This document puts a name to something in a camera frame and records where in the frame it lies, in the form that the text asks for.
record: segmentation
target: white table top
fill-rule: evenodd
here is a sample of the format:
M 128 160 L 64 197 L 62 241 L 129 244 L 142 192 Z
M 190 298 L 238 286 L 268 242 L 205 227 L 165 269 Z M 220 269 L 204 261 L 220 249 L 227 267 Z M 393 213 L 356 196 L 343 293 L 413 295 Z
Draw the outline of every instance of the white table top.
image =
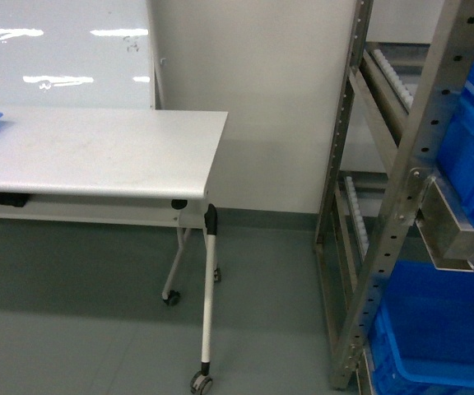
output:
M 2 107 L 0 192 L 201 199 L 227 113 Z

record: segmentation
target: shelf beam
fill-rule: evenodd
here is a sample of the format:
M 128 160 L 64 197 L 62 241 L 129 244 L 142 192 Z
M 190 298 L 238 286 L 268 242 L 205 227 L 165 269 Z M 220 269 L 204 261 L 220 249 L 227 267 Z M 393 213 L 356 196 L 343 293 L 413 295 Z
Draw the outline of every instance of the shelf beam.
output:
M 370 346 L 366 345 L 361 356 L 360 364 L 356 370 L 356 378 L 358 381 L 358 390 L 360 395 L 375 395 L 372 384 L 372 372 L 374 372 L 374 362 L 372 360 L 372 352 Z
M 344 201 L 342 193 L 336 185 L 334 201 L 332 204 L 332 227 L 336 237 L 337 255 L 339 257 L 339 268 L 342 277 L 342 289 L 345 296 L 346 309 L 349 309 L 358 279 L 356 277 L 354 254 L 352 251 L 351 238 L 346 225 L 343 205 Z
M 427 188 L 416 224 L 438 269 L 471 271 L 467 259 L 474 254 L 474 227 L 441 174 Z
M 356 191 L 383 193 L 388 186 L 388 177 L 385 173 L 369 173 L 365 171 L 342 171 L 340 176 L 344 179 L 351 176 Z
M 350 81 L 355 94 L 362 98 L 361 104 L 363 105 L 365 119 L 369 125 L 370 133 L 378 149 L 385 172 L 389 175 L 393 170 L 398 151 L 396 142 L 383 119 L 382 112 L 379 110 L 363 75 L 360 72 L 356 74 L 351 72 Z
M 379 66 L 366 52 L 363 55 L 360 71 L 397 146 L 407 124 L 407 110 Z

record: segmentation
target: metal frame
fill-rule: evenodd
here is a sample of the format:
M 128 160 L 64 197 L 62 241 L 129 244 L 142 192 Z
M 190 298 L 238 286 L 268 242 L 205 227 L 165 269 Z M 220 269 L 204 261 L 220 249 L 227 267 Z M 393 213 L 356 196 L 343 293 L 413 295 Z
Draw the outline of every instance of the metal frame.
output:
M 158 47 L 158 40 L 156 39 L 156 23 L 155 23 L 155 13 L 153 10 L 153 2 L 146 2 L 147 6 L 147 20 L 149 23 L 149 45 L 150 53 L 153 59 L 153 67 L 150 70 L 154 80 L 152 83 L 152 95 L 154 109 L 165 109 L 165 97 L 164 89 L 162 82 L 162 66 L 163 63 L 160 61 L 159 55 L 160 50 Z
M 370 366 L 370 362 L 362 360 L 362 356 L 369 355 L 367 352 L 369 345 L 366 341 L 368 331 L 407 232 L 415 223 L 425 193 L 434 180 L 435 159 L 439 146 L 474 59 L 474 0 L 446 0 L 411 110 L 404 118 L 399 111 L 393 110 L 396 109 L 395 104 L 387 105 L 387 113 L 390 111 L 394 114 L 394 120 L 389 122 L 388 115 L 386 116 L 381 110 L 385 106 L 381 104 L 384 100 L 381 100 L 381 95 L 374 94 L 374 86 L 384 84 L 367 77 L 366 71 L 371 69 L 370 59 L 363 56 L 364 43 L 359 40 L 365 37 L 371 6 L 372 2 L 368 1 L 359 1 L 356 5 L 350 51 L 346 59 L 345 76 L 316 229 L 316 252 L 323 280 L 329 332 L 331 329 L 334 331 L 329 333 L 332 343 L 331 383 L 334 388 L 346 388 L 354 371 Z M 363 34 L 359 32 L 362 28 L 365 29 Z M 364 63 L 360 71 L 363 76 L 360 76 L 358 67 L 362 59 Z M 369 250 L 357 277 L 357 285 L 354 286 L 351 299 L 348 298 L 350 303 L 347 303 L 346 317 L 342 320 L 338 315 L 331 316 L 334 309 L 328 301 L 332 299 L 332 288 L 327 272 L 332 268 L 321 256 L 323 253 L 321 244 L 325 240 L 330 215 L 332 214 L 332 221 L 337 222 L 335 211 L 341 206 L 337 201 L 337 176 L 354 100 L 353 84 L 357 85 L 356 89 L 365 98 L 369 97 L 369 92 L 373 96 L 373 99 L 368 100 L 366 104 L 369 113 L 374 116 L 369 124 L 372 123 L 373 128 L 382 127 L 383 123 L 388 125 L 388 128 L 381 128 L 382 130 L 375 133 L 374 137 L 380 139 L 382 133 L 386 133 L 389 129 L 398 132 L 389 130 L 392 138 L 386 136 L 383 143 L 377 144 L 380 153 L 387 155 L 384 163 L 388 172 L 388 187 L 370 238 Z M 381 115 L 376 114 L 376 106 Z M 342 237 L 337 237 L 338 249 L 347 248 L 348 251 L 351 247 L 347 244 L 350 243 L 342 244 L 342 239 L 345 240 L 346 237 L 343 233 L 341 235 Z M 340 259 L 340 265 L 345 265 L 345 262 L 348 260 Z M 346 288 L 345 295 L 349 295 L 348 283 Z M 358 374 L 358 377 L 363 378 L 364 375 Z
M 355 376 L 358 381 L 358 389 L 360 395 L 373 395 L 376 394 L 372 385 L 371 372 L 374 371 L 374 364 L 372 360 L 372 353 L 370 347 L 366 346 L 363 350 L 363 355 L 360 359 L 358 369 L 355 371 Z
M 427 188 L 416 225 L 438 269 L 470 269 L 467 260 L 474 254 L 474 227 L 443 177 L 436 175 Z
M 343 209 L 344 203 L 342 193 L 336 186 L 334 201 L 332 203 L 332 226 L 338 245 L 344 246 L 337 249 L 339 268 L 342 277 L 343 294 L 345 296 L 345 307 L 349 309 L 352 296 L 357 286 L 356 266 L 354 264 L 354 251 L 352 249 L 349 231 L 346 227 L 346 214 Z

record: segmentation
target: metal shelving rack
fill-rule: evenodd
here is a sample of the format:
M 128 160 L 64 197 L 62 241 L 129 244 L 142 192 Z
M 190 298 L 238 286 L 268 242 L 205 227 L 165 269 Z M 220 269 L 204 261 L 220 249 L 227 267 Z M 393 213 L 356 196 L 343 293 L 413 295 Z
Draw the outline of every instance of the metal shelving rack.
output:
M 417 225 L 433 263 L 440 268 L 464 268 L 463 259 L 474 250 L 474 229 L 435 163 L 474 60 L 474 0 L 446 0 L 426 58 L 402 59 L 403 65 L 421 67 L 410 109 L 374 61 L 371 52 L 378 45 L 365 42 L 371 9 L 372 0 L 356 2 L 315 235 L 332 348 L 331 384 L 346 388 L 356 373 L 363 394 L 373 392 L 368 331 L 409 229 Z M 338 182 L 355 95 L 363 98 L 365 117 L 387 175 L 382 205 L 368 250 L 360 253 L 359 269 L 354 258 L 359 252 L 356 243 L 350 242 Z M 364 185 L 382 188 L 381 181 L 371 178 Z M 338 267 L 324 254 L 329 229 L 337 242 Z

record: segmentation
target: folding table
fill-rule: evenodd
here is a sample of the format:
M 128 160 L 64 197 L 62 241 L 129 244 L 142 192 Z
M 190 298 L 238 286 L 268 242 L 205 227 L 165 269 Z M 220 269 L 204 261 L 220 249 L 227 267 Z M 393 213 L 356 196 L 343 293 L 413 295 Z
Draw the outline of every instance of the folding table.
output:
M 227 113 L 17 106 L 0 112 L 0 193 L 30 194 L 23 207 L 0 204 L 0 218 L 177 228 L 179 250 L 162 292 L 169 305 L 180 297 L 171 284 L 189 229 L 203 229 L 202 368 L 191 390 L 206 393 L 220 275 L 208 181 Z

